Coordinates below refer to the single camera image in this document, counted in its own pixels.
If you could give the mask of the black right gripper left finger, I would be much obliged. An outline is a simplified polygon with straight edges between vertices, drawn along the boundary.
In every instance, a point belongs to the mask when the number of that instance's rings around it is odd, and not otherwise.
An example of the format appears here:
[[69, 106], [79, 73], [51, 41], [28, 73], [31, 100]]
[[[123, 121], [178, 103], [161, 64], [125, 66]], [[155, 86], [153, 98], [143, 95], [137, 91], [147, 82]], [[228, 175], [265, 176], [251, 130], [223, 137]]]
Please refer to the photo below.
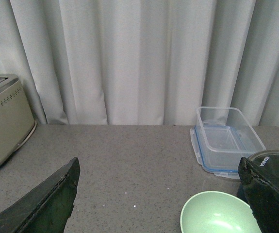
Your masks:
[[77, 195], [80, 163], [71, 159], [0, 213], [0, 233], [62, 233]]

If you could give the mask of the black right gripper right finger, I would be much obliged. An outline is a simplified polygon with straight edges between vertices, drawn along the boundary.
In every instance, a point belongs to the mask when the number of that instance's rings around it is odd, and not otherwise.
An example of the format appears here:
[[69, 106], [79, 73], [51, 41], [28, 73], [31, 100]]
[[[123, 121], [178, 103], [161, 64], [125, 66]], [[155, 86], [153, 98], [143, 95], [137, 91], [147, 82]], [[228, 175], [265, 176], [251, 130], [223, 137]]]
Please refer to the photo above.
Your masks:
[[279, 233], [279, 176], [243, 157], [238, 166], [243, 191], [262, 233]]

